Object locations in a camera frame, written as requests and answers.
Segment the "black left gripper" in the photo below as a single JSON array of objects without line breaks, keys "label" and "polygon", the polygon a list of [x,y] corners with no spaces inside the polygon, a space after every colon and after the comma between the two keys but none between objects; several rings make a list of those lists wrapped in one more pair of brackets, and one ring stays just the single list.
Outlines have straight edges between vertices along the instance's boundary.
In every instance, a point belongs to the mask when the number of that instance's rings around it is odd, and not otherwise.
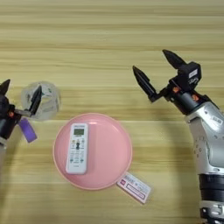
[{"label": "black left gripper", "polygon": [[31,106],[24,110],[15,109],[15,106],[10,104],[5,96],[10,82],[11,80],[8,79],[0,84],[0,137],[4,139],[10,138],[21,116],[32,117],[37,113],[42,98],[42,87],[38,86],[31,98]]}]

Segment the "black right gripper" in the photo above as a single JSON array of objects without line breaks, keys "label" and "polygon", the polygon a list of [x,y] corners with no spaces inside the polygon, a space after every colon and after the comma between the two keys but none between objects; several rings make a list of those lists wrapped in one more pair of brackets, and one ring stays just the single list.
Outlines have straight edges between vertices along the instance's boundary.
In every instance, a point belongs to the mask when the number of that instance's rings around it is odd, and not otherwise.
[{"label": "black right gripper", "polygon": [[[186,64],[182,58],[172,51],[164,49],[163,54],[175,69],[179,69],[181,66]],[[172,78],[169,80],[167,87],[163,88],[158,93],[151,85],[148,76],[142,70],[136,66],[133,66],[132,70],[138,85],[147,94],[151,102],[155,102],[159,98],[164,97],[168,102],[172,102],[185,116],[190,115],[203,103],[210,102],[210,98],[207,95],[199,94],[195,90],[199,80],[190,84],[188,80]]]}]

